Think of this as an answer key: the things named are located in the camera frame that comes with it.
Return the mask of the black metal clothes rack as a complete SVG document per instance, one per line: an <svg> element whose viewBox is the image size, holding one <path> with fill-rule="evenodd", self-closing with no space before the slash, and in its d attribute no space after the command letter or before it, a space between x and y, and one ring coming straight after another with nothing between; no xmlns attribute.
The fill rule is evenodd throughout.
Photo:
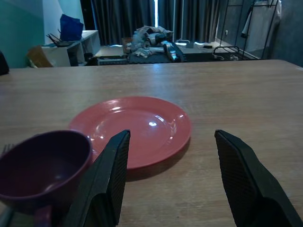
<svg viewBox="0 0 303 227"><path fill-rule="evenodd" d="M272 44L270 44L267 57L259 59L245 51L245 39L241 37L252 0L222 0L221 3L223 5L220 7L218 34L216 35L218 46L215 47L213 56L225 61L267 59Z"/></svg>

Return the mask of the red round plate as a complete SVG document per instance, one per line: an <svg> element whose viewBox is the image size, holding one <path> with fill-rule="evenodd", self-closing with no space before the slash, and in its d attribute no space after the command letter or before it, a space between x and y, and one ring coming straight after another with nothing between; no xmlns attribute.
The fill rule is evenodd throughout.
<svg viewBox="0 0 303 227"><path fill-rule="evenodd" d="M88 136L96 160L111 137L131 134L128 170L153 166L179 153L190 141L191 121L171 102L148 96L127 96L94 104L78 113L68 128Z"/></svg>

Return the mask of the dark foam floor mat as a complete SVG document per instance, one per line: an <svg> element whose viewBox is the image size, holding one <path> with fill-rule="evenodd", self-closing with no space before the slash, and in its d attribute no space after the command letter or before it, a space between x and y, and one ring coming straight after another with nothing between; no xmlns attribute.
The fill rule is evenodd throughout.
<svg viewBox="0 0 303 227"><path fill-rule="evenodd" d="M187 62L185 54L179 49L175 43L173 47L176 50L178 59L174 62L171 60L166 53L158 52L156 54L150 55L147 58L136 56L133 54L128 55L129 64L158 64L158 63L178 63L178 62Z"/></svg>

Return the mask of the dark grey curtain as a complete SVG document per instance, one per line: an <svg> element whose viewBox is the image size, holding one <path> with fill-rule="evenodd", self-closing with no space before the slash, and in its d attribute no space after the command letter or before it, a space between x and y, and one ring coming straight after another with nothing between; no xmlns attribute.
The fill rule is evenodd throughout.
<svg viewBox="0 0 303 227"><path fill-rule="evenodd" d="M92 0L100 44L121 44L143 26L154 26L154 0Z"/></svg>
<svg viewBox="0 0 303 227"><path fill-rule="evenodd" d="M221 0L158 0L158 25L175 39L215 41Z"/></svg>

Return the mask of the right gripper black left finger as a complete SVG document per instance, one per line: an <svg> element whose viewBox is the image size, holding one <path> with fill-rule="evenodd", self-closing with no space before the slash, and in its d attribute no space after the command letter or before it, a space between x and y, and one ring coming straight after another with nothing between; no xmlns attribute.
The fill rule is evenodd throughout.
<svg viewBox="0 0 303 227"><path fill-rule="evenodd" d="M63 227L116 227L125 190L131 133L113 136L83 175Z"/></svg>

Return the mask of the silver metal fork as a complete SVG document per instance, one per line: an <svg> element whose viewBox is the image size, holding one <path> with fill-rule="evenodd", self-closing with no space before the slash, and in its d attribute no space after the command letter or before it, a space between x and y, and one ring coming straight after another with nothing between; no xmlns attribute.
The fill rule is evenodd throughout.
<svg viewBox="0 0 303 227"><path fill-rule="evenodd" d="M5 144L4 148L2 150L2 152L0 153L0 156L6 154L8 151L10 151L13 147L15 146L15 144Z"/></svg>

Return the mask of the pile of clothes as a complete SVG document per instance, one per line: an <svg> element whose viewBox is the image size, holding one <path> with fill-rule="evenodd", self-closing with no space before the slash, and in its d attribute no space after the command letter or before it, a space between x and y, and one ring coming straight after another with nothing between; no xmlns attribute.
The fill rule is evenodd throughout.
<svg viewBox="0 0 303 227"><path fill-rule="evenodd" d="M161 26L143 26L134 31L131 41L125 45L125 52L147 58L158 52L165 53L161 42L172 42L173 32Z"/></svg>

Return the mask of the black rounded object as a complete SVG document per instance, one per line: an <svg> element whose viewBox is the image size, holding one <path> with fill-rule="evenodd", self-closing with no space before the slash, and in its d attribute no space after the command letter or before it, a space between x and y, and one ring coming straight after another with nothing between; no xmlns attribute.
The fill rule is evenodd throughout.
<svg viewBox="0 0 303 227"><path fill-rule="evenodd" d="M5 59L4 54L0 51L0 76L6 75L9 73L9 66Z"/></svg>

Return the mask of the white shelf unit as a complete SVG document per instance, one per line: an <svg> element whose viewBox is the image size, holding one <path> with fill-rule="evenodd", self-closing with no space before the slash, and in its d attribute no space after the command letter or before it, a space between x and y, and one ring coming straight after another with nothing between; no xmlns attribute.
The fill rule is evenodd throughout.
<svg viewBox="0 0 303 227"><path fill-rule="evenodd" d="M42 50L48 61L54 67L69 67L75 65L84 66L88 59L85 54L91 53L93 56L100 50L100 39L97 30L83 30L82 38L66 47L43 46Z"/></svg>

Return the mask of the white hanging garment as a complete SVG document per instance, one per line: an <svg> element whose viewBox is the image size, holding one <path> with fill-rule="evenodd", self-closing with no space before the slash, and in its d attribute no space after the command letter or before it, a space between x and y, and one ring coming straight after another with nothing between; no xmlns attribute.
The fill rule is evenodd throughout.
<svg viewBox="0 0 303 227"><path fill-rule="evenodd" d="M259 59L266 58L281 17L281 0L252 0L241 32L245 51Z"/></svg>

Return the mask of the blue bag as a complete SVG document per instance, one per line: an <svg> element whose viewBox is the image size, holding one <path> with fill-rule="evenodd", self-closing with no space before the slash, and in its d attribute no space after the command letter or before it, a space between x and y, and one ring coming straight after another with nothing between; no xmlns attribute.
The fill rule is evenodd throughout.
<svg viewBox="0 0 303 227"><path fill-rule="evenodd" d="M62 14L60 18L60 39L63 41L79 41L82 38L84 24L80 19Z"/></svg>

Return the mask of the white and blue appliance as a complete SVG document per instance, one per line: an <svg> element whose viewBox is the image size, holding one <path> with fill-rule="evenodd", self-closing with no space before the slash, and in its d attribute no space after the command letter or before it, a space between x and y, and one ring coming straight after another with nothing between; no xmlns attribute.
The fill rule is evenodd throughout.
<svg viewBox="0 0 303 227"><path fill-rule="evenodd" d="M161 42L161 45L163 46L164 52L172 62L180 62L180 58L177 55L176 49L171 42L163 41Z"/></svg>

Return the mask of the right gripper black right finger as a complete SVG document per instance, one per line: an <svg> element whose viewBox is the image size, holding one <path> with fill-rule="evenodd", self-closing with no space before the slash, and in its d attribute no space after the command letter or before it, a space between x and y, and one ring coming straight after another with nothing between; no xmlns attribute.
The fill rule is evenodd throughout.
<svg viewBox="0 0 303 227"><path fill-rule="evenodd" d="M303 227L278 180L240 138L216 130L223 187L237 227Z"/></svg>

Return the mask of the wooden dining table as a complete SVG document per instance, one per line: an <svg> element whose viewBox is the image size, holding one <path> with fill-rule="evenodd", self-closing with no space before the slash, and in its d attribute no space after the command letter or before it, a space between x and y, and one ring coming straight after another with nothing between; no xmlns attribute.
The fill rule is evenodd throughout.
<svg viewBox="0 0 303 227"><path fill-rule="evenodd" d="M253 148L303 220L303 68L281 60L11 69L0 76L0 153L79 112L152 96L189 116L189 147L126 184L119 227L234 227L214 132Z"/></svg>

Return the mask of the brown cardboard box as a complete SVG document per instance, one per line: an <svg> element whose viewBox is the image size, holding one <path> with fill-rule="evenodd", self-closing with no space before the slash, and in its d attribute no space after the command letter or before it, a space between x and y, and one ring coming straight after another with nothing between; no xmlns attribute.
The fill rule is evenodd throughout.
<svg viewBox="0 0 303 227"><path fill-rule="evenodd" d="M51 68L53 65L47 59L40 45L30 48L27 58L32 68Z"/></svg>

